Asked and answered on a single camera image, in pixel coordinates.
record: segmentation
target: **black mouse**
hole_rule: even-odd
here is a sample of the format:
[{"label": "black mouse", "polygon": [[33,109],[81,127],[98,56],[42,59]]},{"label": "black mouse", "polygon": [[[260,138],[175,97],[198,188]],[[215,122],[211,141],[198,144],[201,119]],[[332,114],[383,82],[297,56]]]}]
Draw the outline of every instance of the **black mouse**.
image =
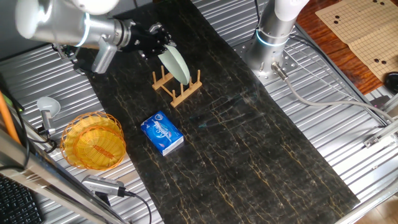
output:
[{"label": "black mouse", "polygon": [[398,93],[398,72],[390,72],[387,74],[384,85],[394,94]]}]

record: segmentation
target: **woven plastic basket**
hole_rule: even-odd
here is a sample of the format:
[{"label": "woven plastic basket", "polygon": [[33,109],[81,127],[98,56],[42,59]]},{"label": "woven plastic basket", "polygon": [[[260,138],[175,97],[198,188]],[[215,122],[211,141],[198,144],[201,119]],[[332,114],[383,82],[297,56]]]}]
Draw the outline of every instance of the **woven plastic basket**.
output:
[{"label": "woven plastic basket", "polygon": [[122,162],[125,153],[123,138],[101,126],[86,128],[73,142],[73,155],[87,169],[112,169]]},{"label": "woven plastic basket", "polygon": [[123,140],[123,131],[121,125],[113,116],[104,112],[92,112],[80,115],[71,121],[62,133],[60,150],[62,156],[70,165],[82,169],[93,169],[87,167],[87,165],[85,165],[85,163],[73,153],[73,144],[81,133],[94,126],[108,128],[113,131],[113,134],[117,134]]}]

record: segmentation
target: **keyboard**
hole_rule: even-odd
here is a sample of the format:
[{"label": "keyboard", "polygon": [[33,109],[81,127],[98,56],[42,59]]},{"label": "keyboard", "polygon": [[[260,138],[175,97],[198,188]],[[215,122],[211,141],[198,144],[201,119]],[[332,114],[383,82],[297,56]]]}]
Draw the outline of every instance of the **keyboard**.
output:
[{"label": "keyboard", "polygon": [[40,224],[43,214],[33,192],[0,175],[0,223]]}]

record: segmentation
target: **gray cable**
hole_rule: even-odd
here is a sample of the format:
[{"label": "gray cable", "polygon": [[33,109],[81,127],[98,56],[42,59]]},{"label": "gray cable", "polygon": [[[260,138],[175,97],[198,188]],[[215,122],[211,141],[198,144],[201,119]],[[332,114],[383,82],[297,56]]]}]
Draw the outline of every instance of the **gray cable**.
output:
[{"label": "gray cable", "polygon": [[316,102],[311,102],[308,101],[304,98],[302,98],[293,88],[292,84],[290,83],[289,79],[285,79],[286,85],[290,88],[290,90],[292,91],[292,93],[297,97],[298,100],[300,100],[301,102],[307,104],[307,105],[311,105],[311,106],[333,106],[333,105],[343,105],[343,104],[347,104],[347,105],[357,105],[357,106],[363,106],[366,108],[369,108],[370,110],[373,110],[374,112],[377,112],[381,115],[383,115],[385,118],[387,118],[389,121],[391,121],[392,123],[394,122],[394,119],[392,119],[386,112],[380,110],[379,108],[375,108],[374,106],[368,105],[366,103],[362,103],[362,102],[356,102],[356,101],[335,101],[335,102],[324,102],[324,103],[316,103]]}]

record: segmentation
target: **tissue box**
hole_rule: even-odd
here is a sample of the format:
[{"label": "tissue box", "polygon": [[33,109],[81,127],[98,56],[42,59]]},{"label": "tissue box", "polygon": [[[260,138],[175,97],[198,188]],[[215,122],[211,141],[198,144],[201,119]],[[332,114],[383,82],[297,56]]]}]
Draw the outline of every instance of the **tissue box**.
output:
[{"label": "tissue box", "polygon": [[141,130],[163,156],[184,142],[182,133],[159,111],[141,124]]}]

